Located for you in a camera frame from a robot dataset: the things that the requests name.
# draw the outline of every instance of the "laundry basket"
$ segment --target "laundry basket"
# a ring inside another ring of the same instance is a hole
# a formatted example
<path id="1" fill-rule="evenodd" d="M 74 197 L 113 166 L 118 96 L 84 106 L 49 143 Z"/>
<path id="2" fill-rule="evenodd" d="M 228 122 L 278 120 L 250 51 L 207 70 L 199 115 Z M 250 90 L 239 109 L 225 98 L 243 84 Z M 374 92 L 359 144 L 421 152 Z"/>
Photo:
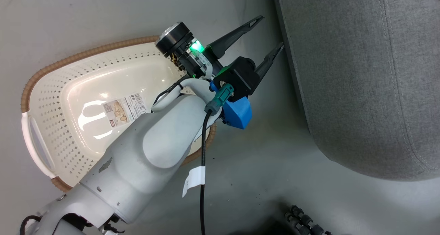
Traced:
<path id="1" fill-rule="evenodd" d="M 22 130 L 32 159 L 67 192 L 157 95 L 185 75 L 155 48 L 157 36 L 101 46 L 37 72 L 22 94 Z M 183 93 L 191 94 L 190 89 Z M 215 135 L 207 133 L 207 146 Z M 201 154 L 191 146 L 184 163 Z"/>

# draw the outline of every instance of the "brown woven rim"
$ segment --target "brown woven rim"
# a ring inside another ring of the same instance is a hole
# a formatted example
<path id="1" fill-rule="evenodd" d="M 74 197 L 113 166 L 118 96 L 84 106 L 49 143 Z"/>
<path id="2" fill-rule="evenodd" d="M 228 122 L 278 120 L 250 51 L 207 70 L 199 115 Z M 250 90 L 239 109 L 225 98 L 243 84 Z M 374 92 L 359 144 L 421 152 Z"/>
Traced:
<path id="1" fill-rule="evenodd" d="M 61 67 L 64 67 L 64 66 L 71 64 L 73 62 L 80 61 L 82 59 L 97 55 L 99 53 L 104 53 L 104 52 L 107 52 L 110 50 L 120 49 L 120 48 L 133 46 L 133 45 L 155 42 L 158 38 L 159 38 L 159 36 L 147 36 L 147 37 L 141 37 L 141 38 L 137 38 L 137 39 L 130 39 L 130 40 L 122 41 L 122 42 L 115 42 L 115 43 L 107 44 L 107 45 L 104 45 L 101 47 L 97 47 L 97 48 L 94 48 L 91 50 L 84 51 L 82 53 L 77 53 L 75 55 L 67 57 L 64 60 L 55 62 L 55 63 L 39 70 L 29 79 L 28 83 L 26 84 L 26 86 L 23 90 L 22 103 L 21 103 L 22 113 L 29 111 L 29 101 L 30 101 L 30 94 L 32 92 L 32 89 L 34 88 L 34 86 L 38 82 L 38 80 L 40 80 L 46 74 L 53 72 L 57 69 L 60 69 Z M 216 133 L 216 128 L 217 128 L 217 126 L 214 123 L 211 126 L 211 129 L 209 130 L 209 133 L 207 135 L 206 147 L 209 147 L 211 145 L 211 143 L 214 139 L 214 135 Z M 193 154 L 191 154 L 187 158 L 185 158 L 182 165 L 191 162 L 192 160 L 198 158 L 200 155 L 201 155 L 201 148 L 199 148 L 196 152 L 194 152 Z M 68 192 L 69 190 L 72 189 L 72 187 L 70 185 L 68 185 L 67 183 L 65 183 L 63 180 L 61 180 L 60 177 L 52 178 L 51 182 L 63 192 Z"/>

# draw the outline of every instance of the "gray fabric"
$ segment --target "gray fabric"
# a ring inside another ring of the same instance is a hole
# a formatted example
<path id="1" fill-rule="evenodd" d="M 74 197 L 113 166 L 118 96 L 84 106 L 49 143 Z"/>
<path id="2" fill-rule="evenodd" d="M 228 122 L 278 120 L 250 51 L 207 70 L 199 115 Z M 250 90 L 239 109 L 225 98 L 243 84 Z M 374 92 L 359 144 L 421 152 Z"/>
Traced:
<path id="1" fill-rule="evenodd" d="M 311 135 L 389 180 L 440 175 L 440 0 L 277 0 Z"/>

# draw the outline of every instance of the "cable connector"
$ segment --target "cable connector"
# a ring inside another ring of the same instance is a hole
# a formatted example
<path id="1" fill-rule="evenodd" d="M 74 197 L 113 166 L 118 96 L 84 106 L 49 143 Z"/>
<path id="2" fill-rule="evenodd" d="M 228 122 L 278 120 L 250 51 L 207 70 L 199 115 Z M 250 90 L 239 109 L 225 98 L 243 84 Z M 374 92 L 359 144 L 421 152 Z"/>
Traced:
<path id="1" fill-rule="evenodd" d="M 228 98 L 234 94 L 232 85 L 225 83 L 216 93 L 215 97 L 205 106 L 205 112 L 212 111 L 211 116 L 217 114 Z"/>

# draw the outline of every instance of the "green led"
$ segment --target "green led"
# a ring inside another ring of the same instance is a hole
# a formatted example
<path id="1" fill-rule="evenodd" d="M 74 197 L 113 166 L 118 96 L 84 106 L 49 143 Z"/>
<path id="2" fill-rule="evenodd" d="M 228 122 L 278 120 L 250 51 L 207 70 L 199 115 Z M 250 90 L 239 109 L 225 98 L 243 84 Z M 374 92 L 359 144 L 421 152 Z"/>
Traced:
<path id="1" fill-rule="evenodd" d="M 200 52 L 200 53 L 202 53 L 204 49 L 205 49 L 205 48 L 201 45 L 201 43 L 200 43 L 198 40 L 196 40 L 196 41 L 193 43 L 193 45 L 191 45 L 191 47 L 190 47 L 190 50 L 191 50 L 191 51 L 198 51 L 198 52 Z"/>

